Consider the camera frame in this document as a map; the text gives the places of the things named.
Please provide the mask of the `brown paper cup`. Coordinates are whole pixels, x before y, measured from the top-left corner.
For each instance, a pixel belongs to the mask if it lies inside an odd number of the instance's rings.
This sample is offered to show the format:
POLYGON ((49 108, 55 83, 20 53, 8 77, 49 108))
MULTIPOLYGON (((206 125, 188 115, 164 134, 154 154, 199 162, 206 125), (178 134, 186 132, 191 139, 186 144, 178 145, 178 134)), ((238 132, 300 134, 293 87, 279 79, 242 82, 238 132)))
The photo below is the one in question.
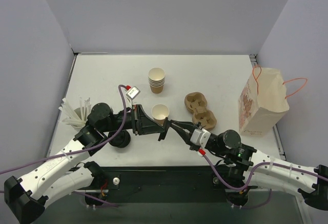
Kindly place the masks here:
POLYGON ((152 107, 151 114, 153 119, 159 123, 160 125, 163 125, 165 122, 165 119, 169 117, 170 110, 169 108, 164 104, 157 104, 152 107))

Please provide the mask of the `black cup lid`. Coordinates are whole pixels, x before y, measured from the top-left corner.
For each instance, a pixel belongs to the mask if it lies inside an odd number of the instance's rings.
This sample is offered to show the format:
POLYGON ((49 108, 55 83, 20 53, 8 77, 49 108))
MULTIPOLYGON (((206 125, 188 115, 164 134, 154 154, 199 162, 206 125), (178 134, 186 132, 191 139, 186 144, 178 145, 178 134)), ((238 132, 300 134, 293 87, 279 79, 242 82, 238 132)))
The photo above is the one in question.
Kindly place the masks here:
POLYGON ((160 129, 160 132, 159 133, 161 133, 161 132, 163 132, 163 131, 166 131, 166 132, 168 132, 168 130, 169 130, 169 128, 168 129, 165 129, 164 127, 163 127, 163 125, 158 125, 158 129, 160 129))

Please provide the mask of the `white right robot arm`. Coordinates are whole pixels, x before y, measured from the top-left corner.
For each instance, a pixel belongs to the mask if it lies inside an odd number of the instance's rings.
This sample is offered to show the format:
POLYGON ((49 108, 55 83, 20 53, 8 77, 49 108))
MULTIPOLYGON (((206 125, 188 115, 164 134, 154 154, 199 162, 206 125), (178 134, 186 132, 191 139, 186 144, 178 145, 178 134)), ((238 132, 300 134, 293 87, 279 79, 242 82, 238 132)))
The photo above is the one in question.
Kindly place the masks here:
POLYGON ((243 144, 234 130, 216 135, 200 124, 169 119, 165 128, 176 131, 190 150, 204 158, 226 188, 284 191, 312 208, 327 210, 327 166, 306 167, 275 158, 243 144))

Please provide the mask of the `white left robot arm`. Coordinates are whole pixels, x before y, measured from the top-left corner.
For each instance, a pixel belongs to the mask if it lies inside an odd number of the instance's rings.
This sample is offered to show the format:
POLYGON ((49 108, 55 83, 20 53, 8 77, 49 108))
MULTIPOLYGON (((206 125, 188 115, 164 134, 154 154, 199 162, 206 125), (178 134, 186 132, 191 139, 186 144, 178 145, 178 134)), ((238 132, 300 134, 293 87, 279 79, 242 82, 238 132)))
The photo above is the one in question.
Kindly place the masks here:
POLYGON ((117 114, 105 103, 96 104, 86 125, 52 158, 28 174, 11 176, 4 183, 4 200, 19 223, 32 223, 46 207, 80 188, 100 188, 107 182, 103 169, 94 161, 85 162, 78 170, 71 168, 85 161, 106 143, 106 132, 131 129, 137 135, 163 133, 164 127, 133 105, 117 114))

